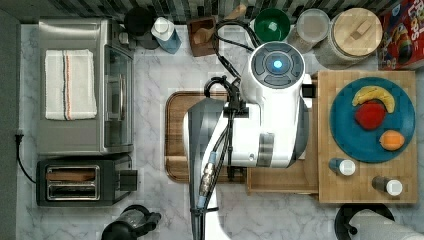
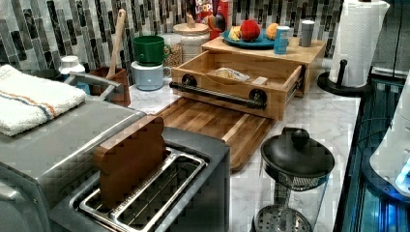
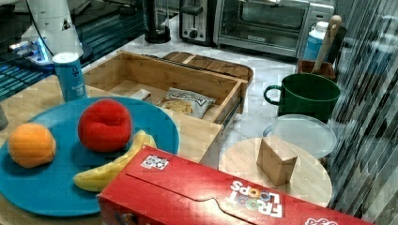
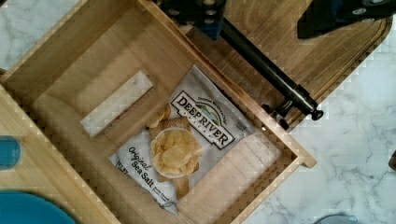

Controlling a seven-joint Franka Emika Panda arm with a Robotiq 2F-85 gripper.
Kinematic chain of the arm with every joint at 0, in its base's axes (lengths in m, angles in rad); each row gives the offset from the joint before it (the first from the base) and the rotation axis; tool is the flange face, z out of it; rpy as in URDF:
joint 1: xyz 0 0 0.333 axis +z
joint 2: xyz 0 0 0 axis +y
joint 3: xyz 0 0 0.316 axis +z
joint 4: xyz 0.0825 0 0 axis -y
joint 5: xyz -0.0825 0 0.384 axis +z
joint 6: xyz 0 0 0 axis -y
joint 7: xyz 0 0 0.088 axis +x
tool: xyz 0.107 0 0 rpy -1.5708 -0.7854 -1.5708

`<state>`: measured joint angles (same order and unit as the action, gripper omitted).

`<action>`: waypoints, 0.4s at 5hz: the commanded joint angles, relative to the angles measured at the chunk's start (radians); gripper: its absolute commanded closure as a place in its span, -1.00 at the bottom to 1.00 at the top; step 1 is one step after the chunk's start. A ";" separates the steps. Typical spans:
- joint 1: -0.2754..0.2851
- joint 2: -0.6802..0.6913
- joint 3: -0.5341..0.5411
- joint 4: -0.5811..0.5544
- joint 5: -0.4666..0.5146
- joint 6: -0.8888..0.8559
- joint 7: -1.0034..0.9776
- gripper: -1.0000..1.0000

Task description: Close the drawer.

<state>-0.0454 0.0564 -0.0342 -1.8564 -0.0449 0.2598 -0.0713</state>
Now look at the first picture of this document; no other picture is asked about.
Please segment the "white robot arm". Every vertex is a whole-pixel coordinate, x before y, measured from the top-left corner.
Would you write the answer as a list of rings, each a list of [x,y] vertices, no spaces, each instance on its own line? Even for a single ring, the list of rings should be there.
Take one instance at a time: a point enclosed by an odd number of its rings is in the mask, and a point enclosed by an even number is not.
[[[230,240],[215,190],[222,167],[288,168],[305,152],[308,77],[296,48],[268,42],[254,49],[240,77],[205,84],[204,99],[183,119],[193,240]]]

